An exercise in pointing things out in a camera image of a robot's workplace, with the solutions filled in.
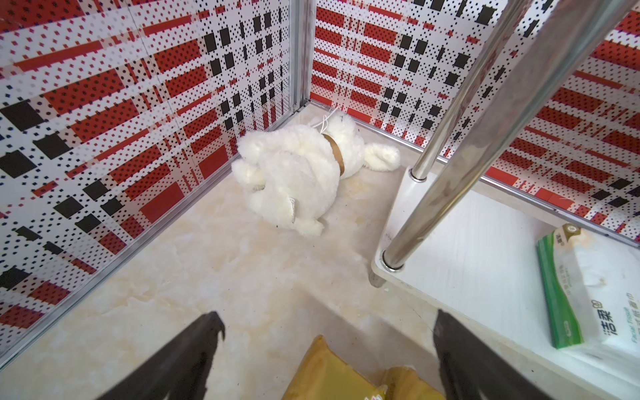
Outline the white tissue pack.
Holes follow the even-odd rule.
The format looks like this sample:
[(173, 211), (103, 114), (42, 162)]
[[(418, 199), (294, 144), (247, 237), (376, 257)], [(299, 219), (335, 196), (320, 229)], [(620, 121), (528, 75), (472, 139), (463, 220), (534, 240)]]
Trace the white tissue pack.
[(639, 251), (570, 223), (537, 255), (556, 349), (639, 359)]

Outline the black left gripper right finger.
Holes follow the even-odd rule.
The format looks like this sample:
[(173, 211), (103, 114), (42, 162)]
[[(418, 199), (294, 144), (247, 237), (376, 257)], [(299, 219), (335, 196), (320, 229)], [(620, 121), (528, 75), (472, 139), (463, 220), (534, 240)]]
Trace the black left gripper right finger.
[(447, 399), (549, 399), (489, 346), (443, 310), (433, 327)]

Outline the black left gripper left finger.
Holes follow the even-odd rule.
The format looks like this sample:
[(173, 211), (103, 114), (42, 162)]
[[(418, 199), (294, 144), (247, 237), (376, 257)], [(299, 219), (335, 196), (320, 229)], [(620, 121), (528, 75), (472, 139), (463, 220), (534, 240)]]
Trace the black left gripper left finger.
[(201, 315), (101, 399), (203, 399), (225, 325)]

